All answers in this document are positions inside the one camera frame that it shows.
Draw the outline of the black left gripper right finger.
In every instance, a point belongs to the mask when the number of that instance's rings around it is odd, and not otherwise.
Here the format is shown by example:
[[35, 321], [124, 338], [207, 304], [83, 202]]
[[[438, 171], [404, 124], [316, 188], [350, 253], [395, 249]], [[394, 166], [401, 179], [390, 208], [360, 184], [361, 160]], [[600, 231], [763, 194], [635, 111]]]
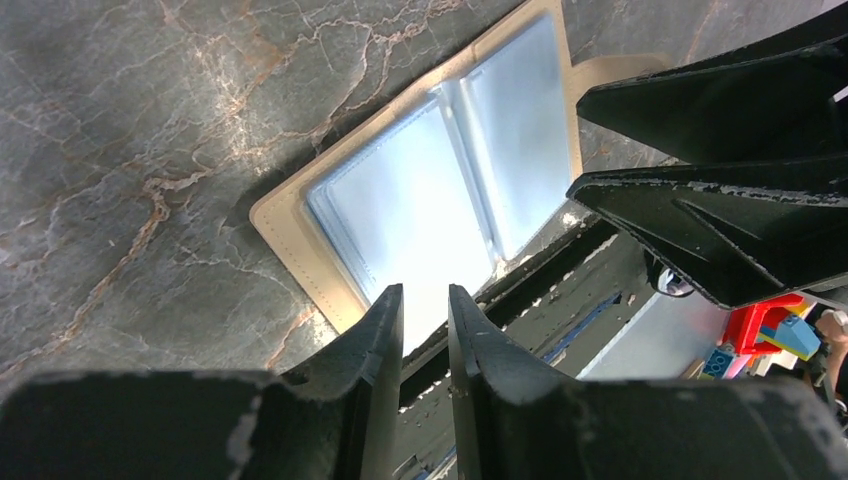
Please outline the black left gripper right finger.
[[832, 413], [801, 382], [580, 381], [450, 285], [462, 479], [843, 479]]

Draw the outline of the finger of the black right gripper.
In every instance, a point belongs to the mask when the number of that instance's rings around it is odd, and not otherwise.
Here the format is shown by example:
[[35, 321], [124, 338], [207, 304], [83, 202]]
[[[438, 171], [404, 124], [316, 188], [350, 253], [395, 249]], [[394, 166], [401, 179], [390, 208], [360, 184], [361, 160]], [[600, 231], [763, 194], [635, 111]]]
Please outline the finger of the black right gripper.
[[847, 281], [847, 156], [581, 175], [567, 196], [730, 309]]
[[580, 117], [691, 164], [847, 151], [847, 6], [711, 58], [591, 88]]

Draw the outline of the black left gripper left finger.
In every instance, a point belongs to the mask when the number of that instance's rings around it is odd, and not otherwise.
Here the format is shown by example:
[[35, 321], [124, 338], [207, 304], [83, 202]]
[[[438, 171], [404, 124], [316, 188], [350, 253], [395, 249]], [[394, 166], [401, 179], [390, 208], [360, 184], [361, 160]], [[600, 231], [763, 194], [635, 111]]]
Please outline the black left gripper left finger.
[[388, 479], [403, 288], [296, 367], [58, 371], [1, 404], [5, 479]]

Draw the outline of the beige leather card holder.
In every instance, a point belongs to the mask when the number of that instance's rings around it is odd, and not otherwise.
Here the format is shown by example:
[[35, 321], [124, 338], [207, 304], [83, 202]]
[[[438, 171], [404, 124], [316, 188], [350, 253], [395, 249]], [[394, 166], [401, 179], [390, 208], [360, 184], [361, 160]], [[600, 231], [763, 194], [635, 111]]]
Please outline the beige leather card holder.
[[577, 101], [670, 64], [573, 63], [562, 5], [528, 1], [257, 201], [251, 222], [339, 332], [401, 284], [410, 353], [446, 320], [448, 285], [502, 276], [564, 205], [583, 170]]

